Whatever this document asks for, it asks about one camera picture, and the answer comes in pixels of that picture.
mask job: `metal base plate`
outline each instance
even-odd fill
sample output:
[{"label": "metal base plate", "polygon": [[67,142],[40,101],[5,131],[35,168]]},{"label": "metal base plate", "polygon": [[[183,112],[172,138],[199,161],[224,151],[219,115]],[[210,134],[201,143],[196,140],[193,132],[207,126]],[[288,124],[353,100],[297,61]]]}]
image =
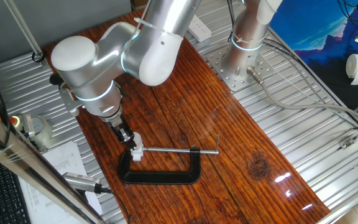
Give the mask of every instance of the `metal base plate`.
[{"label": "metal base plate", "polygon": [[[215,50],[207,55],[207,60],[211,63],[211,66],[218,73],[218,76],[229,87],[232,92],[237,92],[249,84],[255,82],[251,76],[238,75],[226,73],[221,66],[222,56],[229,50],[229,46],[225,46],[221,49]],[[255,66],[258,74],[263,78],[273,73],[272,66],[263,58],[261,54],[257,57],[258,64]]]}]

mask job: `metal pipe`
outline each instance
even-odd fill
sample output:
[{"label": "metal pipe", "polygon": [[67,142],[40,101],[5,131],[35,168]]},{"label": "metal pipe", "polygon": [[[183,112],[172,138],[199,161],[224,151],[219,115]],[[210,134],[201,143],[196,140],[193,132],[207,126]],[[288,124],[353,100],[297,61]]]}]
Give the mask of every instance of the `metal pipe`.
[{"label": "metal pipe", "polygon": [[[159,147],[144,147],[143,150],[150,152],[178,152],[178,153],[190,153],[190,149],[166,149]],[[215,150],[200,150],[200,154],[218,155],[219,151]]]},{"label": "metal pipe", "polygon": [[[0,149],[0,163],[39,192],[62,207],[80,222],[104,223],[87,201],[39,154],[20,134],[9,132],[8,148]],[[6,127],[0,122],[0,145],[4,144]]]},{"label": "metal pipe", "polygon": [[14,0],[4,0],[7,8],[10,10],[13,18],[15,19],[17,25],[20,27],[20,29],[22,30],[25,38],[27,39],[28,43],[30,44],[32,50],[35,53],[35,56],[38,58],[41,58],[43,53],[42,50],[39,46],[39,44],[37,43],[37,41],[35,40],[34,36],[32,35],[29,27],[27,26],[27,24],[25,23],[25,20],[22,16],[22,14],[20,13],[19,9],[17,8]]}]

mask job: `wood grain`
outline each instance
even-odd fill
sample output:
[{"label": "wood grain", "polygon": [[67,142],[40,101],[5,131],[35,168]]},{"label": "wood grain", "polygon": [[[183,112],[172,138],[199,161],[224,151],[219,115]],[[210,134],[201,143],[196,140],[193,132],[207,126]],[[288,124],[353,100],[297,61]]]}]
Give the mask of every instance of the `wood grain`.
[{"label": "wood grain", "polygon": [[[115,22],[134,24],[133,17],[140,16],[133,12],[77,35],[97,42]],[[54,46],[43,48],[49,63]],[[128,185],[117,176],[124,147],[106,124],[81,110],[77,120],[132,222],[316,223],[329,213],[186,39],[164,84],[145,86],[129,75],[116,81],[128,95],[122,99],[123,113],[146,147],[213,149],[221,135],[220,154],[201,156],[197,183]],[[188,167],[188,155],[158,152],[145,152],[142,161],[132,165],[134,170]],[[287,177],[278,181],[283,175]]]}]

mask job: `power strip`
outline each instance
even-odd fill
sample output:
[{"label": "power strip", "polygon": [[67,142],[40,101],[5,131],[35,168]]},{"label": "power strip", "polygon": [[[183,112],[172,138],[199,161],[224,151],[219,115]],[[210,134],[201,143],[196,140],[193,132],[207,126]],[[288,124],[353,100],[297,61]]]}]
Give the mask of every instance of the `power strip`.
[{"label": "power strip", "polygon": [[206,27],[196,15],[194,15],[193,20],[189,25],[189,32],[196,38],[196,40],[198,40],[198,42],[208,40],[212,36],[211,30]]}]

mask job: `robotic arm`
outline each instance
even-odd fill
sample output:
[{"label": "robotic arm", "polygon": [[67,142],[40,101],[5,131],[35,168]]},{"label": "robotic arm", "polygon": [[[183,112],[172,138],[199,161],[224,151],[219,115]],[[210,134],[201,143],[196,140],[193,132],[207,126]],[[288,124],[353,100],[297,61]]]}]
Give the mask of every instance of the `robotic arm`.
[{"label": "robotic arm", "polygon": [[[247,9],[234,26],[232,43],[224,56],[225,70],[236,75],[246,74],[247,68],[257,65],[256,55],[281,1],[243,0]],[[143,21],[143,15],[141,19],[135,19],[143,24],[140,32],[140,24],[134,27],[126,22],[118,22],[97,43],[86,37],[74,36],[61,41],[52,52],[52,64],[70,87],[70,92],[91,114],[99,116],[110,126],[135,161],[140,160],[143,150],[151,148],[143,147],[139,134],[133,133],[122,117],[121,94],[114,79],[129,73],[148,86],[163,83],[173,70],[183,36],[200,2],[149,0],[144,11],[145,14],[148,10],[147,18]],[[197,152],[199,155],[200,150],[187,150],[191,158],[199,162],[200,159],[195,156]],[[201,152],[217,154],[217,151]],[[129,170],[127,153],[121,160],[123,158],[126,158],[125,166]],[[198,180],[194,174],[187,175],[193,176],[191,180],[184,181],[188,184]],[[160,175],[159,178],[169,179],[167,175]],[[175,178],[172,181],[168,184],[176,183]]]},{"label": "robotic arm", "polygon": [[173,70],[200,2],[153,0],[146,20],[139,21],[144,25],[140,32],[118,22],[98,43],[74,36],[61,41],[52,52],[53,66],[75,96],[91,114],[107,122],[129,149],[135,147],[134,134],[121,116],[121,94],[114,79],[129,73],[149,86],[163,83]]}]

